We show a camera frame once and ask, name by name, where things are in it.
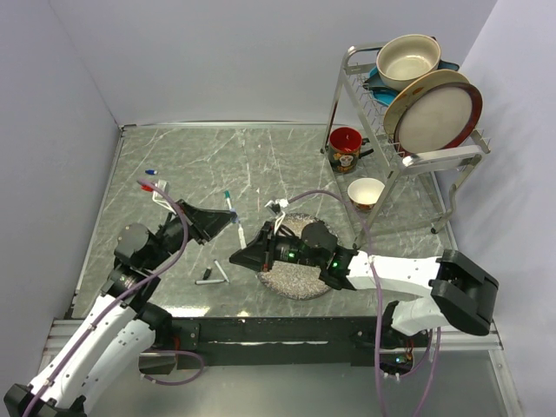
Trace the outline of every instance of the plate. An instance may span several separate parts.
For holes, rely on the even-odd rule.
[[[394,143],[402,157],[461,145],[480,118],[483,100],[470,83],[443,83],[412,101],[398,121]]]
[[[400,94],[399,91],[389,87],[369,87],[368,92],[373,96],[376,102],[386,107],[388,107],[398,94]]]
[[[430,89],[445,83],[469,83],[469,81],[459,72],[450,69],[438,69],[409,84],[392,101],[384,115],[384,131],[388,137],[394,138],[396,126],[409,106],[423,97]]]

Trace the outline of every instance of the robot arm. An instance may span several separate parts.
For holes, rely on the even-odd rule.
[[[216,237],[234,217],[229,211],[198,209],[183,200],[177,204],[188,223],[188,240],[195,239],[199,244]],[[172,316],[148,303],[160,282],[159,277],[122,300],[97,326],[91,323],[119,295],[179,250],[182,242],[183,227],[173,213],[169,213],[155,234],[139,223],[122,230],[114,251],[114,268],[83,324],[28,386],[16,384],[5,395],[10,417],[21,417],[40,388],[45,386],[47,389],[31,411],[31,417],[84,417],[110,382],[141,352],[153,345],[173,346]],[[77,347],[77,341],[90,330],[89,337]],[[63,371],[50,380],[52,369],[69,352],[75,353]]]
[[[383,289],[418,295],[415,301],[388,304],[384,322],[405,336],[446,326],[486,335],[493,319],[498,282],[456,250],[442,257],[406,259],[369,256],[343,248],[322,222],[308,224],[301,237],[285,235],[275,222],[265,222],[256,238],[229,261],[254,271],[269,271],[275,261],[321,269],[320,279],[334,289],[372,289],[373,264]]]

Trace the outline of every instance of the white pot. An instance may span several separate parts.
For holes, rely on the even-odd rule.
[[[438,69],[440,45],[430,36],[405,35],[388,42],[376,57],[381,80],[402,91],[425,74]]]

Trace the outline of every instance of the white plate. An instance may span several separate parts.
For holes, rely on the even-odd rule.
[[[444,83],[412,103],[394,132],[409,154],[454,148],[473,132],[482,111],[480,92],[469,83]]]

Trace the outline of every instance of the cup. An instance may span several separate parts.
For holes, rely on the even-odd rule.
[[[379,200],[384,184],[374,178],[359,178],[347,187],[347,196],[361,211],[371,211]]]
[[[351,171],[357,165],[357,160],[363,156],[373,153],[373,150],[361,152],[363,143],[361,133],[352,128],[338,128],[330,134],[328,141],[328,160],[332,170],[345,173]]]

